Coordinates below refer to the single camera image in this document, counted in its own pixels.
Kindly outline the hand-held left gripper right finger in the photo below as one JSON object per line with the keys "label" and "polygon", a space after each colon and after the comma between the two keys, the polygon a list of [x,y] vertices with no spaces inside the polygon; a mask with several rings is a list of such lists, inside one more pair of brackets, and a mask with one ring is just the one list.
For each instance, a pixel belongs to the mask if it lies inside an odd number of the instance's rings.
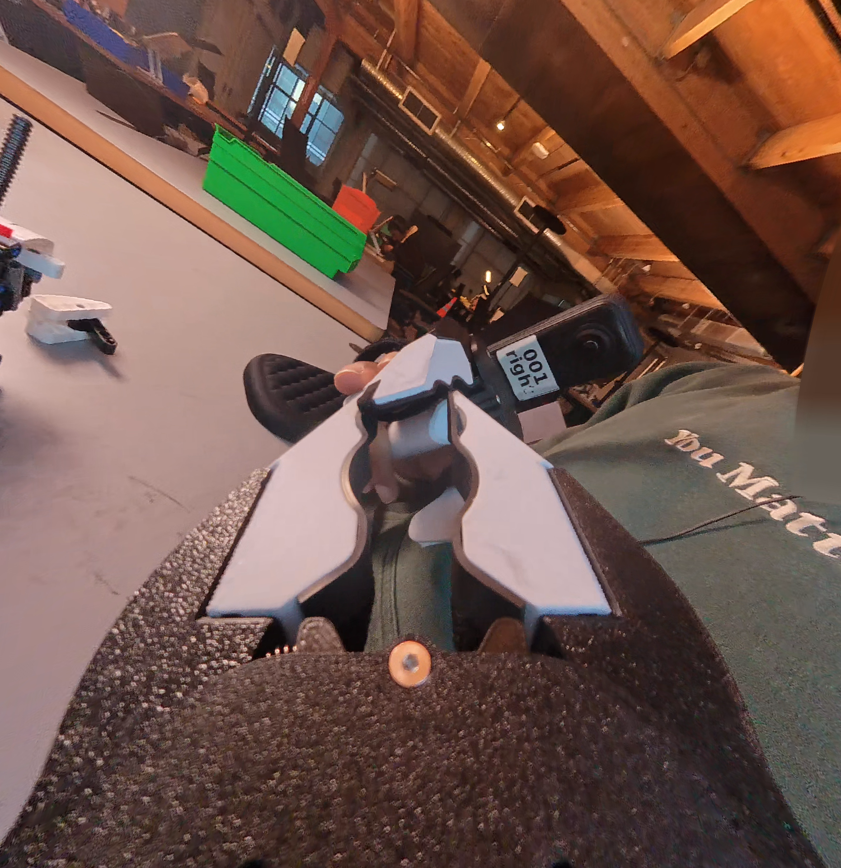
{"label": "hand-held left gripper right finger", "polygon": [[459,563],[520,607],[524,619],[611,614],[552,466],[463,394],[450,394],[449,409],[470,477],[455,543]]}

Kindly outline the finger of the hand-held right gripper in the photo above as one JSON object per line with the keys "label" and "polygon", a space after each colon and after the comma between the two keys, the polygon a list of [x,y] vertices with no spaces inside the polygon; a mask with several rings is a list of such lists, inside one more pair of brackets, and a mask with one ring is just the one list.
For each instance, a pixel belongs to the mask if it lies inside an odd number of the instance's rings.
{"label": "finger of the hand-held right gripper", "polygon": [[474,383],[464,345],[429,333],[401,349],[357,398],[366,418],[410,418]]}

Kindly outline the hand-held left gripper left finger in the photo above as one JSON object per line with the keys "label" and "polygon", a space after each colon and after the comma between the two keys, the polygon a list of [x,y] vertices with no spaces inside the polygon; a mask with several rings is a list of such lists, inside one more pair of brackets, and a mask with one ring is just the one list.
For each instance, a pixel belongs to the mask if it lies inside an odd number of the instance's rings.
{"label": "hand-held left gripper left finger", "polygon": [[273,463],[209,599],[209,617],[301,619],[301,604],[358,561],[367,518],[350,468],[366,441],[351,401]]}

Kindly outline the toy truck chassis model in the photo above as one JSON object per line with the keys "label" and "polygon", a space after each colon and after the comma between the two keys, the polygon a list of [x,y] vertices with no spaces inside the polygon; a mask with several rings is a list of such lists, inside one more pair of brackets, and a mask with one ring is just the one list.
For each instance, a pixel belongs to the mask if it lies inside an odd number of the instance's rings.
{"label": "toy truck chassis model", "polygon": [[[0,148],[0,206],[17,173],[33,130],[32,122],[15,114]],[[44,276],[60,279],[65,263],[54,254],[46,237],[0,216],[0,317],[19,308],[33,285]]]}

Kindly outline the person's right hand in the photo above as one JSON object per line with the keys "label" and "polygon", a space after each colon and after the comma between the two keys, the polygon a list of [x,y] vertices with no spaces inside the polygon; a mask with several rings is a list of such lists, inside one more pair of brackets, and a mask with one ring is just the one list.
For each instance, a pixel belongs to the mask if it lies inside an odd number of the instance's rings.
{"label": "person's right hand", "polygon": [[[386,353],[373,362],[350,363],[335,375],[335,387],[346,396],[363,392],[396,355],[396,352]],[[396,459],[393,457],[392,446],[389,424],[379,423],[376,437],[369,446],[370,485],[385,505],[395,503],[399,499],[401,488],[408,483],[431,483],[438,480],[458,454],[455,447],[444,446],[413,457]]]}

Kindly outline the orange storage bin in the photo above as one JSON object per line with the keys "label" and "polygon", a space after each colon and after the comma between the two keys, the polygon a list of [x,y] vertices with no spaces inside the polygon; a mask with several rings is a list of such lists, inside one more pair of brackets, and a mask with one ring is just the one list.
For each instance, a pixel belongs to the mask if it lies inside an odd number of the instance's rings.
{"label": "orange storage bin", "polygon": [[381,211],[375,201],[361,189],[343,185],[332,208],[361,233],[368,234],[376,224]]}

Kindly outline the green storage bin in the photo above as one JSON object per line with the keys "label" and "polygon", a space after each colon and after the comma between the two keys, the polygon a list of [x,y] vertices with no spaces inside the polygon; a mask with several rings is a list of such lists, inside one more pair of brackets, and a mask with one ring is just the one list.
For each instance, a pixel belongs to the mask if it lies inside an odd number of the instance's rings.
{"label": "green storage bin", "polygon": [[202,188],[328,278],[361,263],[364,233],[221,126]]}

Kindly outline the person's green sweatshirt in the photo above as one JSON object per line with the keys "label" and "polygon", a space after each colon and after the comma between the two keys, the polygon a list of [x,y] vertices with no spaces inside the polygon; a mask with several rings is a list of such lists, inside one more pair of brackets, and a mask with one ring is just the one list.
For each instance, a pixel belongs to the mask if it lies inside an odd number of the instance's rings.
{"label": "person's green sweatshirt", "polygon": [[786,392],[649,403],[538,450],[650,546],[706,623],[773,774],[829,866],[841,866],[841,510],[789,479]]}

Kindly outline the paned window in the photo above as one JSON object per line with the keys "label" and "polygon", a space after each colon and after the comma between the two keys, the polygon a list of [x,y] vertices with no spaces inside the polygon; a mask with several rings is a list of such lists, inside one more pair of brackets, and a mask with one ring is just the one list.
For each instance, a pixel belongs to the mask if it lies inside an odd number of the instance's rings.
{"label": "paned window", "polygon": [[[249,103],[249,119],[258,121],[269,133],[281,138],[303,96],[307,72],[276,57],[266,60]],[[338,140],[345,122],[338,100],[331,91],[318,86],[300,131],[306,136],[306,158],[321,167]]]}

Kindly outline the white toy panel piece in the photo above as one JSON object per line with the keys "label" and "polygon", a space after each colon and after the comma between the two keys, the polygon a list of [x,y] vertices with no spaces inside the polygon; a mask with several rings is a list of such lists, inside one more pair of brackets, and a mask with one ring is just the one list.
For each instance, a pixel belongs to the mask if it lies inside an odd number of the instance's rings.
{"label": "white toy panel piece", "polygon": [[117,341],[103,324],[112,311],[106,302],[89,298],[36,294],[30,299],[26,334],[41,344],[89,340],[105,355],[117,351]]}

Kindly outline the grey table with wooden edge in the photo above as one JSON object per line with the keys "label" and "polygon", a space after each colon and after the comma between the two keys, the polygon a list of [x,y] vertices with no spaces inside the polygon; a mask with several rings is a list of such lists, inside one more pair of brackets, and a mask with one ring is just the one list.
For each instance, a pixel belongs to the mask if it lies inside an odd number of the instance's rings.
{"label": "grey table with wooden edge", "polygon": [[338,279],[202,189],[202,159],[123,125],[85,86],[0,41],[0,97],[364,340],[385,330],[393,280],[370,259]]}

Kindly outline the metal air duct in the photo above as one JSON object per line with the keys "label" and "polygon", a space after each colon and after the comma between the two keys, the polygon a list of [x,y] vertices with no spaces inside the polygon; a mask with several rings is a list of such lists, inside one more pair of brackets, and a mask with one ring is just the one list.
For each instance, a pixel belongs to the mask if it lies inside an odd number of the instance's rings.
{"label": "metal air duct", "polygon": [[540,226],[527,218],[522,211],[526,206],[533,206],[535,201],[530,197],[518,196],[504,183],[500,175],[485,166],[457,137],[449,135],[441,126],[442,115],[438,114],[419,92],[410,86],[401,89],[367,59],[361,61],[360,80],[371,88],[374,96],[383,99],[390,109],[395,109],[403,118],[421,129],[442,153],[465,169],[471,179],[479,181],[498,199],[499,205],[510,214],[512,221],[516,221],[528,232],[536,233],[540,229]]}

